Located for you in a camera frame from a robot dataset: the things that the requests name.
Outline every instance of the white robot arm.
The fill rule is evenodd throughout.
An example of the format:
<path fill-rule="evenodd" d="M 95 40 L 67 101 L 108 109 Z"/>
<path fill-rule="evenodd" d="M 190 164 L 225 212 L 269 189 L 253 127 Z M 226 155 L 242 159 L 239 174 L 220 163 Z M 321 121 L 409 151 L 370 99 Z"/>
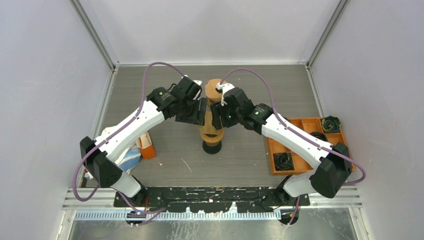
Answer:
<path fill-rule="evenodd" d="M 352 165 L 322 148 L 331 149 L 348 157 L 349 150 L 344 144 L 339 142 L 332 145 L 310 135 L 291 124 L 266 104 L 253 105 L 243 90 L 230 83 L 222 85 L 218 83 L 216 90 L 222 93 L 222 99 L 220 103 L 211 107 L 213 113 L 221 116 L 222 126 L 218 127 L 242 124 L 246 129 L 274 139 L 293 150 L 312 167 L 311 171 L 289 175 L 281 182 L 277 187 L 277 190 L 281 192 L 281 200 L 315 192 L 327 198 L 333 198 L 336 195 L 352 173 Z"/>
<path fill-rule="evenodd" d="M 144 186 L 136 178 L 122 171 L 114 162 L 141 135 L 166 119 L 175 116 L 178 122 L 203 125 L 206 99 L 200 98 L 201 84 L 201 81 L 184 76 L 178 84 L 173 84 L 169 89 L 156 88 L 147 96 L 141 111 L 137 108 L 116 126 L 119 129 L 127 125 L 113 138 L 110 136 L 115 134 L 114 132 L 106 132 L 94 140 L 89 137 L 81 140 L 79 144 L 81 156 L 85 156 L 97 144 L 106 141 L 84 163 L 101 188 L 120 191 L 136 205 L 144 200 Z"/>

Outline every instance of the wood grain surface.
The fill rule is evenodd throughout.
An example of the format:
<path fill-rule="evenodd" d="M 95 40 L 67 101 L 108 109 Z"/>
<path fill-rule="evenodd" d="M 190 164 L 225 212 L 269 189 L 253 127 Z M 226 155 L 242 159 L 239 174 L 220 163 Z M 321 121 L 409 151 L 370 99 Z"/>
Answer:
<path fill-rule="evenodd" d="M 318 117 L 318 109 L 303 65 L 181 66 L 192 80 L 220 79 L 235 68 L 260 73 L 272 88 L 278 112 L 287 118 Z M 140 104 L 145 67 L 120 67 L 103 128 L 118 124 Z M 154 88 L 178 83 L 179 74 L 165 66 L 149 72 L 146 95 Z M 235 72 L 227 81 L 245 91 L 253 103 L 270 105 L 265 85 L 249 72 Z M 241 125 L 225 129 L 222 150 L 209 155 L 202 149 L 196 125 L 168 119 L 149 131 L 157 157 L 142 160 L 131 171 L 145 186 L 277 186 L 284 176 L 272 176 L 264 138 Z"/>

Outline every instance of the white wall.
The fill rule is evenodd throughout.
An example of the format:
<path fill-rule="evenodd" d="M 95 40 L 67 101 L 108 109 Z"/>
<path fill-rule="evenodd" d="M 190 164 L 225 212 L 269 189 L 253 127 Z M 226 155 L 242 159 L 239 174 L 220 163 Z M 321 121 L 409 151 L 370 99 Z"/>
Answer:
<path fill-rule="evenodd" d="M 422 239 L 424 2 L 350 1 L 313 72 L 341 118 L 375 239 Z"/>
<path fill-rule="evenodd" d="M 339 2 L 81 1 L 121 64 L 306 62 Z"/>
<path fill-rule="evenodd" d="M 49 240 L 110 69 L 69 1 L 0 1 L 0 239 Z"/>

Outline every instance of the orange box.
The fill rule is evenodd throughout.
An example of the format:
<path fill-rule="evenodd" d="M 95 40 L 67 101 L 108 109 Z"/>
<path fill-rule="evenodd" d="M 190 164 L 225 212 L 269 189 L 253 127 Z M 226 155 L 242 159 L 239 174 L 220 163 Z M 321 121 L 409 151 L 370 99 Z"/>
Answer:
<path fill-rule="evenodd" d="M 135 141 L 135 143 L 137 144 L 137 147 L 140 149 L 140 153 L 145 160 L 156 157 L 156 151 L 155 151 L 155 148 L 153 147 L 153 143 L 152 143 L 152 140 L 150 139 L 148 132 L 141 135 Z"/>
<path fill-rule="evenodd" d="M 321 117 L 289 118 L 291 124 L 295 125 L 296 127 L 302 129 L 303 131 L 309 134 L 311 132 L 324 133 L 323 128 L 321 126 L 321 119 L 322 119 Z M 337 144 L 338 142 L 341 142 L 346 146 L 348 145 L 346 143 L 345 136 L 343 135 L 343 132 L 341 129 L 340 129 L 340 132 L 324 133 L 324 135 L 327 137 L 328 142 L 333 145 Z M 297 155 L 288 147 L 282 145 L 281 143 L 269 137 L 266 138 L 266 143 L 268 147 L 268 158 L 269 158 L 269 165 L 270 165 L 272 175 L 299 175 L 299 174 L 303 174 L 312 170 L 312 167 L 303 158 L 301 158 L 299 155 Z M 294 170 L 277 170 L 276 169 L 274 156 L 280 153 L 291 154 Z M 355 165 L 352 164 L 352 171 L 355 171 L 355 170 L 356 170 L 356 167 Z"/>

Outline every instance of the black mounting plate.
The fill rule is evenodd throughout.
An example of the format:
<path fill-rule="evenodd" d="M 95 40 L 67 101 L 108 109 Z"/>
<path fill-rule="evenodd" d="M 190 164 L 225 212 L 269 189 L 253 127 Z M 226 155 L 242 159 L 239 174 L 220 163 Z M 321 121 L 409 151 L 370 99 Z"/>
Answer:
<path fill-rule="evenodd" d="M 238 213 L 272 212 L 279 206 L 294 206 L 296 198 L 283 205 L 276 197 L 276 188 L 268 186 L 251 187 L 147 187 L 149 211 L 166 208 L 170 213 L 185 213 L 189 207 L 192 213 L 227 212 L 233 202 Z M 300 196 L 300 206 L 309 206 L 309 196 Z M 116 194 L 113 206 L 128 207 L 119 194 Z"/>

